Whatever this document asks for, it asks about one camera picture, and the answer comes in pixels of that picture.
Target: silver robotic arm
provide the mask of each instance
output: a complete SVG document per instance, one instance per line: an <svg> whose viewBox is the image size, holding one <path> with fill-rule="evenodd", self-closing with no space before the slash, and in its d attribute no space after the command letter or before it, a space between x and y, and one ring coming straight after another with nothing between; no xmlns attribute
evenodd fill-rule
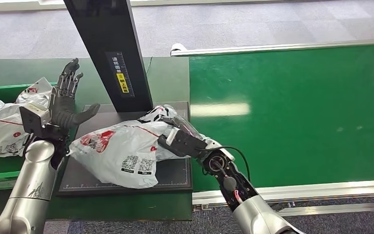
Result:
<svg viewBox="0 0 374 234"><path fill-rule="evenodd" d="M218 142L203 137L181 117L163 118L173 125L158 143L177 156L191 156L203 171L214 176L244 234L302 234L280 217L257 193L250 181L237 169L234 157Z"/></svg>
<svg viewBox="0 0 374 234"><path fill-rule="evenodd" d="M31 135L22 169L0 215L0 234L43 233L57 171L68 151L68 132L92 118L100 106L74 113L75 92L83 76L74 77L78 68L77 58L65 66L53 88L49 109L35 103L19 109L25 132Z"/></svg>

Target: white plastic bag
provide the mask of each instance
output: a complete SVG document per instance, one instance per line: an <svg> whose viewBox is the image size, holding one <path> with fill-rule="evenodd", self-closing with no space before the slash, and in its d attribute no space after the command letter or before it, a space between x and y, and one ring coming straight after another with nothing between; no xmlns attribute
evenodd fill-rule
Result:
<svg viewBox="0 0 374 234"><path fill-rule="evenodd" d="M177 112L174 110L172 106L159 105L159 106L156 106L151 111L147 112L147 114L145 114L138 120L143 121L143 122L159 121L161 117L174 118L176 115L177 115ZM157 158L157 162L168 160L168 159L187 158L187 156L179 157L173 154L172 152L164 149L161 145L157 146L157 152L155 153L155 156Z"/></svg>
<svg viewBox="0 0 374 234"><path fill-rule="evenodd" d="M48 107L51 98L52 85L45 77L42 77L33 85L25 89L17 98L16 103L28 103L30 101Z"/></svg>
<svg viewBox="0 0 374 234"><path fill-rule="evenodd" d="M20 155L24 148L23 145L28 138L29 134L23 129L19 107L22 106L23 103L35 100L38 100L45 106L48 105L49 99L44 97L46 95L44 90L47 89L46 84L49 83L45 78L40 79L38 82L39 84L35 83L29 88L32 87L34 90L39 91L41 87L43 87L42 92L39 94L31 92L31 94L26 95L26 92L23 92L20 97L18 97L21 104L5 104L0 100L0 157Z"/></svg>
<svg viewBox="0 0 374 234"><path fill-rule="evenodd" d="M103 183L149 188L158 183L157 140L168 128L161 121L124 121L76 139L70 145L70 156Z"/></svg>

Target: sticker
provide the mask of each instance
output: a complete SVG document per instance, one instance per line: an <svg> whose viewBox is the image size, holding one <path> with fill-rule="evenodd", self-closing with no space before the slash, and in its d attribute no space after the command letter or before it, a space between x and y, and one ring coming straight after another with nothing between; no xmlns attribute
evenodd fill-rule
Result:
<svg viewBox="0 0 374 234"><path fill-rule="evenodd" d="M141 159L140 166L138 167L139 175L151 175L152 166L155 163L154 159Z"/></svg>
<svg viewBox="0 0 374 234"><path fill-rule="evenodd" d="M137 165L138 157L131 155L123 161L121 170L124 172L134 173L135 166Z"/></svg>
<svg viewBox="0 0 374 234"><path fill-rule="evenodd" d="M105 55L110 64L112 75L121 88L119 89L121 96L123 98L135 97L122 52L105 52Z"/></svg>
<svg viewBox="0 0 374 234"><path fill-rule="evenodd" d="M125 82L124 74L117 73L117 79L123 93L129 93L127 83Z"/></svg>

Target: black cable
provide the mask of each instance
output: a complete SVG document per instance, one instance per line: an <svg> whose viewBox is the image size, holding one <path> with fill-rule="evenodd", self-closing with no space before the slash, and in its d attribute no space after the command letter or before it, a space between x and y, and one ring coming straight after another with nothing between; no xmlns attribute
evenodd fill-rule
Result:
<svg viewBox="0 0 374 234"><path fill-rule="evenodd" d="M149 64L148 64L148 66L147 66L146 75L148 75L148 71L150 70L151 61L152 61L152 57L150 58Z"/></svg>
<svg viewBox="0 0 374 234"><path fill-rule="evenodd" d="M212 148L212 149L200 149L200 148L196 148L196 149L201 150L201 151L215 151L215 150L219 150L219 149L232 149L232 150L237 151L240 154L240 156L242 156L243 161L246 164L247 179L249 180L249 182L251 182L249 164L247 163L246 157L244 156L244 154L239 149L237 149L233 146L220 146L220 147L216 147L216 148Z"/></svg>

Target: green bin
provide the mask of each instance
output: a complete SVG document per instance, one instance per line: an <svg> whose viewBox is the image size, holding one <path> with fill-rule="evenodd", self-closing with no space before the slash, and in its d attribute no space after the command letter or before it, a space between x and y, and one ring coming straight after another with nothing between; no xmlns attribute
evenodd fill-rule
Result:
<svg viewBox="0 0 374 234"><path fill-rule="evenodd" d="M0 100L5 103L15 102L18 95L31 84L0 86ZM23 157L0 157L0 190L11 189L19 175Z"/></svg>

